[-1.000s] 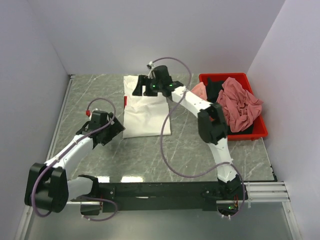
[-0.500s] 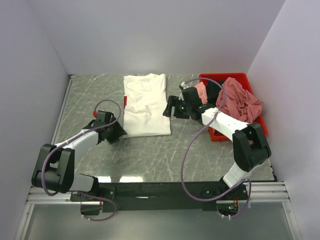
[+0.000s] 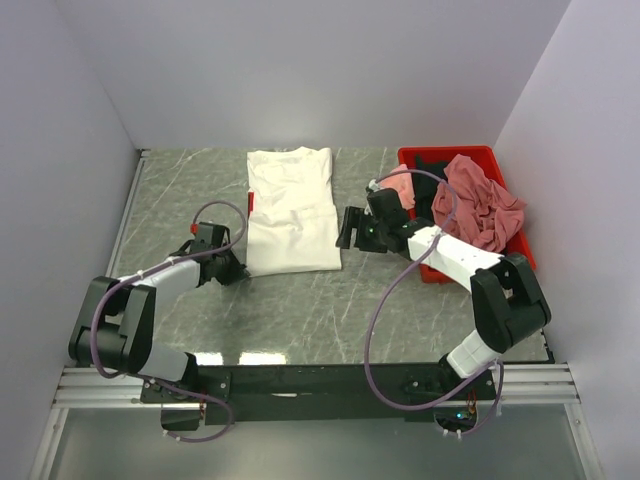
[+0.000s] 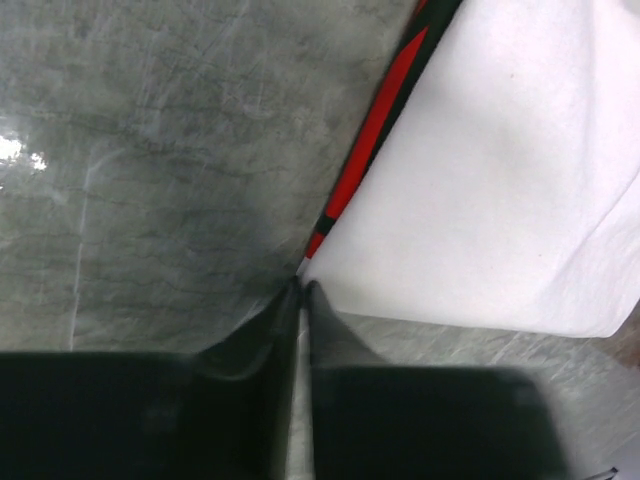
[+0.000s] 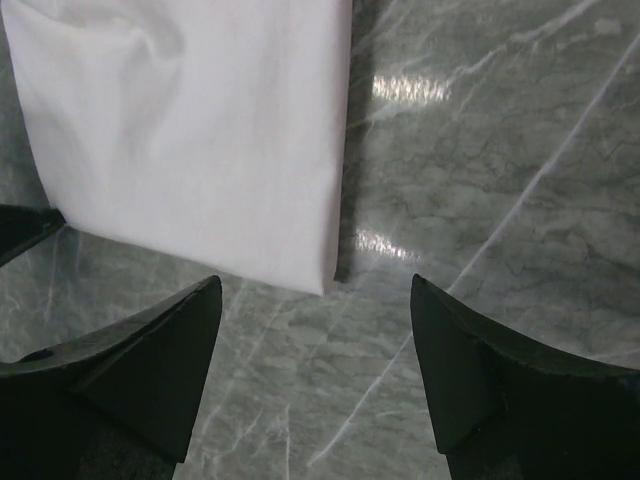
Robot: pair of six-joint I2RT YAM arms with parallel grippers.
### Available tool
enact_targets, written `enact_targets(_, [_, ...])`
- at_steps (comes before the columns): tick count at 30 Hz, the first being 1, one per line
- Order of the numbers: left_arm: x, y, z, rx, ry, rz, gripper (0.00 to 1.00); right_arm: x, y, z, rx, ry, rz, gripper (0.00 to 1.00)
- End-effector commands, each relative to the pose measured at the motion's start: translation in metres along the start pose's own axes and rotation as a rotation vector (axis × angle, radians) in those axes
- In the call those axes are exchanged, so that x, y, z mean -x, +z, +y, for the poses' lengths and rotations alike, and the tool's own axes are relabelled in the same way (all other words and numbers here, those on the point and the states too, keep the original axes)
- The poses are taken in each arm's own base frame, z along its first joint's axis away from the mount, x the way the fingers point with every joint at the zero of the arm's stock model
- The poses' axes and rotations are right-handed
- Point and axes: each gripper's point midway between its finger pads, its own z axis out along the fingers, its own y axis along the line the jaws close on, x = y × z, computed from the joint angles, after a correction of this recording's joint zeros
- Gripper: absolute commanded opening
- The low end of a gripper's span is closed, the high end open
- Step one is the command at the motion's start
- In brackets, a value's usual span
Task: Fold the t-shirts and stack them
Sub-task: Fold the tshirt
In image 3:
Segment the white t shirt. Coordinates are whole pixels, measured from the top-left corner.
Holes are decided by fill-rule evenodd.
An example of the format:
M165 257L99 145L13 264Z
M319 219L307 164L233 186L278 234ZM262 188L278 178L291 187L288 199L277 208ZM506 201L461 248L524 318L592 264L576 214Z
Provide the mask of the white t shirt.
M247 154L252 207L246 261L252 276L342 268L332 167L329 148Z

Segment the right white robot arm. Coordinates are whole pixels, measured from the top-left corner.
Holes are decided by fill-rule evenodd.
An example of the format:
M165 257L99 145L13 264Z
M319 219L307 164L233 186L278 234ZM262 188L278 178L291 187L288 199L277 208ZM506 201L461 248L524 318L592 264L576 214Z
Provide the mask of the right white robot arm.
M336 246L369 253L394 253L410 266L386 288L367 331L365 349L393 290L421 265L444 274L471 295L474 329L443 357L439 387L460 399L490 363L551 320L551 311L528 258L488 252L446 233L429 219L411 217L393 189L371 191L365 208L345 208Z

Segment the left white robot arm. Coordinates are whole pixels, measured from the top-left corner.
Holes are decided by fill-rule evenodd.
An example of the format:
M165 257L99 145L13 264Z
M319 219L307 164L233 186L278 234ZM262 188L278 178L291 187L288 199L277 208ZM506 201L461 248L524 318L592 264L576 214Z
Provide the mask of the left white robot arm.
M100 364L111 374L139 375L164 381L176 401L193 399L200 388L194 355L153 340L161 308L215 280L229 286L248 277L231 250L228 227L201 222L194 238L164 262L128 277L94 278L87 289L69 344L69 357L83 366Z

